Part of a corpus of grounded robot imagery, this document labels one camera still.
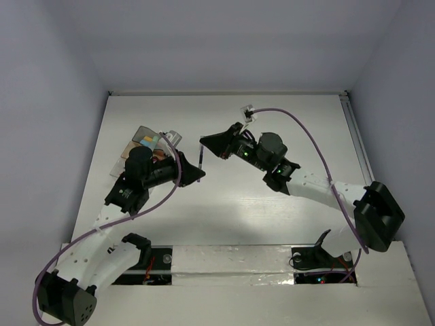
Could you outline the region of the purple ink pen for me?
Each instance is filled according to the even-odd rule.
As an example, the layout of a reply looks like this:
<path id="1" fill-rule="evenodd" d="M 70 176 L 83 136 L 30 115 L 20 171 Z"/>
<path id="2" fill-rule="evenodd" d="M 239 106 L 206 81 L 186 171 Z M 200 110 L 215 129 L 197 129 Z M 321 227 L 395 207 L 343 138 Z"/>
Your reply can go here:
<path id="1" fill-rule="evenodd" d="M 203 152 L 204 152 L 204 147 L 202 144 L 200 144 L 199 157 L 198 157 L 198 168 L 201 170 L 203 167 Z"/>

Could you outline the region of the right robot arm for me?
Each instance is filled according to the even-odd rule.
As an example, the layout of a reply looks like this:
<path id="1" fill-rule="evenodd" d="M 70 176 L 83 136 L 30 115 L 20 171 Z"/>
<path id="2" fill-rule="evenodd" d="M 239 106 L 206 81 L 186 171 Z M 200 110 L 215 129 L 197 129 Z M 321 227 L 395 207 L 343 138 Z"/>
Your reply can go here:
<path id="1" fill-rule="evenodd" d="M 263 132 L 255 140 L 244 133 L 243 125 L 237 122 L 225 132 L 201 137 L 200 143 L 223 160 L 235 155 L 264 171 L 264 182 L 275 192 L 306 198 L 346 214 L 345 226 L 326 230 L 311 249 L 318 265 L 329 266 L 361 245 L 381 253 L 388 250 L 405 216 L 383 183 L 330 181 L 289 161 L 285 156 L 288 149 L 278 134 Z"/>

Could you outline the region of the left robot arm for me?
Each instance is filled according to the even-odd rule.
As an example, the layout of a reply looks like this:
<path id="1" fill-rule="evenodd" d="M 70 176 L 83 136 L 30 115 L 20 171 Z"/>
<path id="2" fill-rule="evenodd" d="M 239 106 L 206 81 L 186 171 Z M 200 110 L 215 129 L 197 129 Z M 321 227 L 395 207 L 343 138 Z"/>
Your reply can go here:
<path id="1" fill-rule="evenodd" d="M 144 209 L 150 190 L 169 182 L 185 187 L 205 175 L 180 151 L 169 155 L 161 149 L 132 148 L 124 172 L 105 198 L 92 228 L 51 259 L 48 265 L 54 267 L 53 271 L 44 268 L 36 278 L 32 309 L 39 324 L 45 325 L 40 316 L 45 312 L 61 324 L 85 325 L 106 288 L 129 268 L 152 264 L 150 240 L 124 227 L 169 199 L 165 196 Z"/>

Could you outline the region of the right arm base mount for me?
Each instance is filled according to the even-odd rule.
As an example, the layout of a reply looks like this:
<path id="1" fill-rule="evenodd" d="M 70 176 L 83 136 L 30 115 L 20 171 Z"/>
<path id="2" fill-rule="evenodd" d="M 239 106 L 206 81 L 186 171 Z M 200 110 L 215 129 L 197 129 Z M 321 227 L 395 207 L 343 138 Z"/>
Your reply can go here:
<path id="1" fill-rule="evenodd" d="M 321 246 L 329 233 L 326 230 L 311 247 L 292 247 L 288 263 L 295 270 L 296 284 L 357 284 L 351 252 L 333 257 Z"/>

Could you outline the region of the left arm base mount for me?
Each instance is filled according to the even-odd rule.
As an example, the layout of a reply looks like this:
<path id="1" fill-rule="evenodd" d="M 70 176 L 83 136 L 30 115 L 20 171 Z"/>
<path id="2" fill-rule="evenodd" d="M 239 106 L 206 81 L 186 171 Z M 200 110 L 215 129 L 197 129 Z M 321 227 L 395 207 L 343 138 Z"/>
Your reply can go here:
<path id="1" fill-rule="evenodd" d="M 134 233 L 126 235 L 122 242 L 131 243 L 140 250 L 139 261 L 123 272 L 112 285 L 162 286 L 172 284 L 172 246 L 154 246 L 149 239 Z"/>

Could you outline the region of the light blue marker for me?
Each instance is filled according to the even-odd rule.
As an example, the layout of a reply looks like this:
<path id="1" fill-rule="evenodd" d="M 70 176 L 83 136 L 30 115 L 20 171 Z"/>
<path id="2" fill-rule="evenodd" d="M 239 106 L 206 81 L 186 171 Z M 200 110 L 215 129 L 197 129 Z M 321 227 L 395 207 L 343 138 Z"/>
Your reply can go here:
<path id="1" fill-rule="evenodd" d="M 142 140 L 140 140 L 140 144 L 147 145 L 153 141 L 153 138 L 145 136 Z"/>

